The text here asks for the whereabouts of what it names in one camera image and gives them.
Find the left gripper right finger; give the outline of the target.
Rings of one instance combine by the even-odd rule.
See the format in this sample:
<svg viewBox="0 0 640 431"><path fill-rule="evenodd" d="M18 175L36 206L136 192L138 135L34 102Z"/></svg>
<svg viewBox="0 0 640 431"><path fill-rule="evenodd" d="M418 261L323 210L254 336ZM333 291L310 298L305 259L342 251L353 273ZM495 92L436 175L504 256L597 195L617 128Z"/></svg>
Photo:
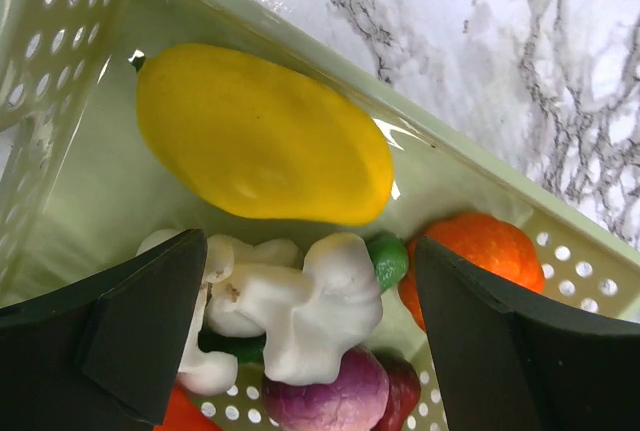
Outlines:
<svg viewBox="0 0 640 431"><path fill-rule="evenodd" d="M449 429L638 429L637 324L532 292L431 238L415 267Z"/></svg>

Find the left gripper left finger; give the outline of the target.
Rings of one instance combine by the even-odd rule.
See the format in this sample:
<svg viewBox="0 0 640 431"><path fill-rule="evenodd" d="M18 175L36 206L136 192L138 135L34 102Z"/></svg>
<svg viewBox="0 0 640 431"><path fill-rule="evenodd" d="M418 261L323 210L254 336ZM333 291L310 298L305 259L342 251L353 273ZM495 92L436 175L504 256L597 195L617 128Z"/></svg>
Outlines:
<svg viewBox="0 0 640 431"><path fill-rule="evenodd" d="M4 430L151 430L165 418L206 258L187 230L1 310Z"/></svg>

